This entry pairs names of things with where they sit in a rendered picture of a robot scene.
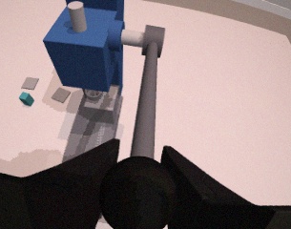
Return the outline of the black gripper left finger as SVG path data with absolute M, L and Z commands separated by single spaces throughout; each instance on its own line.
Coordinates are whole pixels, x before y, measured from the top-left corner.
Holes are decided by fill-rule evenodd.
M 111 138 L 33 176 L 0 172 L 0 229 L 95 229 L 100 182 L 118 150 L 118 138 Z

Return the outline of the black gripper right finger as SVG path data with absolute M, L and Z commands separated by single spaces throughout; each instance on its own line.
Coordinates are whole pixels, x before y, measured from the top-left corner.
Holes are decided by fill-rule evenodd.
M 291 205 L 255 205 L 172 146 L 164 146 L 160 163 L 171 173 L 178 194 L 168 229 L 291 229 Z

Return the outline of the teal block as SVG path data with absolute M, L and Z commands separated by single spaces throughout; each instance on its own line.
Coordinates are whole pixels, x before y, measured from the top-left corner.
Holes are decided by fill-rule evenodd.
M 22 94 L 19 95 L 19 99 L 22 100 L 24 106 L 31 107 L 31 104 L 34 103 L 34 98 L 30 95 L 30 93 L 22 92 Z

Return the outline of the grey flat square tile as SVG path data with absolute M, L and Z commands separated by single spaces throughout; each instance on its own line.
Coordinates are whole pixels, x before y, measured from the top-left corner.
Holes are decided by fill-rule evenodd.
M 20 88 L 31 89 L 31 91 L 34 91 L 37 81 L 38 79 L 34 79 L 34 77 L 27 77 L 26 81 L 24 81 L 22 87 Z
M 64 88 L 57 88 L 57 91 L 54 92 L 54 95 L 51 96 L 52 99 L 57 100 L 57 102 L 60 103 L 65 103 L 66 102 L 66 98 L 68 98 L 69 94 L 71 92 L 68 91 L 68 89 L 64 89 Z

